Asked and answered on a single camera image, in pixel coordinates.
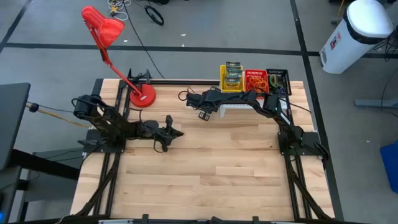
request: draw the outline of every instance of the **yellow basket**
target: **yellow basket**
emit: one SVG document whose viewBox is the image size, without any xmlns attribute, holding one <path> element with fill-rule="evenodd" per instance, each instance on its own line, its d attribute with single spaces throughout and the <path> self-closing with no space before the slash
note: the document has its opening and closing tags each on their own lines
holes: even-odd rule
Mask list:
<svg viewBox="0 0 398 224">
<path fill-rule="evenodd" d="M 236 85 L 236 86 L 227 86 L 225 83 L 225 77 L 226 77 L 226 65 L 221 65 L 220 66 L 220 83 L 221 83 L 221 92 L 223 93 L 239 93 L 241 91 L 244 91 L 244 74 L 242 74 L 241 77 L 241 83 Z"/>
</svg>

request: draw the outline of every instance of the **red basket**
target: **red basket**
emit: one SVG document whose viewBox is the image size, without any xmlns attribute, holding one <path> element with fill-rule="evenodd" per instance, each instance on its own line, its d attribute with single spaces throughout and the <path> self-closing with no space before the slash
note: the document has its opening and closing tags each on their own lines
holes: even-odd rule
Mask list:
<svg viewBox="0 0 398 224">
<path fill-rule="evenodd" d="M 246 69 L 244 71 L 245 88 L 244 91 L 250 91 L 253 88 L 260 88 L 269 93 L 268 74 L 265 70 Z"/>
</svg>

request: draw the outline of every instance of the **red desk lamp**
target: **red desk lamp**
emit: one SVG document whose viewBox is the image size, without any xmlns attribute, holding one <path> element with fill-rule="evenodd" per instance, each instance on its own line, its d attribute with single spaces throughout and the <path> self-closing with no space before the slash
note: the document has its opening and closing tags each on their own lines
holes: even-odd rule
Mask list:
<svg viewBox="0 0 398 224">
<path fill-rule="evenodd" d="M 123 31 L 124 23 L 117 19 L 105 18 L 93 6 L 84 7 L 81 11 L 81 15 L 101 52 L 102 61 L 109 65 L 112 70 L 132 88 L 130 94 L 131 103 L 141 108 L 153 104 L 156 98 L 154 88 L 148 84 L 142 84 L 142 88 L 138 89 L 137 86 L 132 84 L 115 66 L 113 66 L 106 51 L 106 48 L 109 47 Z"/>
</svg>

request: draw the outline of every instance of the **concrete floor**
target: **concrete floor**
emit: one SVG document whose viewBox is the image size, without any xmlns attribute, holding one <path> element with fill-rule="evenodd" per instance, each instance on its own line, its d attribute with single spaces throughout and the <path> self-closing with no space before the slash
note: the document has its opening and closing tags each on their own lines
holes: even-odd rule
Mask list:
<svg viewBox="0 0 398 224">
<path fill-rule="evenodd" d="M 307 50 L 317 52 L 335 28 L 330 21 L 339 5 L 327 0 L 295 2 Z M 6 36 L 25 3 L 26 0 L 0 1 L 0 39 Z M 93 45 L 80 16 L 85 5 L 92 5 L 104 14 L 108 11 L 106 1 L 33 0 L 7 43 Z M 148 46 L 300 51 L 289 0 L 173 0 L 156 8 L 165 18 L 163 27 L 151 22 L 135 4 L 128 6 L 139 35 Z M 398 23 L 398 3 L 387 11 Z M 115 44 L 139 45 L 128 23 Z M 0 84 L 29 82 L 32 85 L 29 101 L 72 110 L 70 100 L 90 93 L 96 78 L 116 77 L 101 61 L 98 50 L 51 48 L 51 45 L 42 49 L 6 45 L 0 53 Z M 123 72 L 130 67 L 135 73 L 148 68 L 154 77 L 159 77 L 145 52 L 110 50 L 109 54 Z M 291 80 L 304 81 L 310 96 L 301 56 L 173 51 L 150 54 L 167 78 L 218 78 L 219 65 L 228 60 L 242 62 L 246 68 L 288 69 Z M 380 99 L 388 76 L 398 68 L 397 60 L 386 63 L 383 59 L 362 58 L 341 75 L 325 73 L 318 57 L 310 57 L 310 65 L 345 220 L 394 223 L 398 195 L 389 188 L 379 149 L 398 139 L 398 119 L 378 110 L 357 109 L 353 101 Z M 397 83 L 398 75 L 390 81 L 385 99 L 398 96 Z M 62 115 L 78 121 L 71 114 Z M 85 133 L 84 128 L 26 111 L 15 147 L 26 152 L 79 147 L 77 140 L 84 138 Z M 72 195 L 35 203 L 34 209 L 29 207 L 27 220 L 61 217 L 72 204 Z"/>
</svg>

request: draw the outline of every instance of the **black basket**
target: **black basket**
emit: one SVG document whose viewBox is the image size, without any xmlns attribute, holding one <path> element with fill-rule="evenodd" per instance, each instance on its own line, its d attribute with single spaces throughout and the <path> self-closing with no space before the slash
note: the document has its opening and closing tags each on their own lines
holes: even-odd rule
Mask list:
<svg viewBox="0 0 398 224">
<path fill-rule="evenodd" d="M 279 85 L 282 85 L 286 95 L 291 96 L 292 95 L 292 89 L 290 87 L 290 80 L 289 80 L 289 74 L 287 73 L 287 70 L 284 69 L 267 69 L 267 74 L 268 74 L 268 84 L 269 84 L 269 93 L 273 95 L 280 95 L 283 96 L 283 94 L 279 94 L 279 88 L 273 87 L 271 85 L 271 76 L 276 75 L 277 82 Z"/>
</svg>

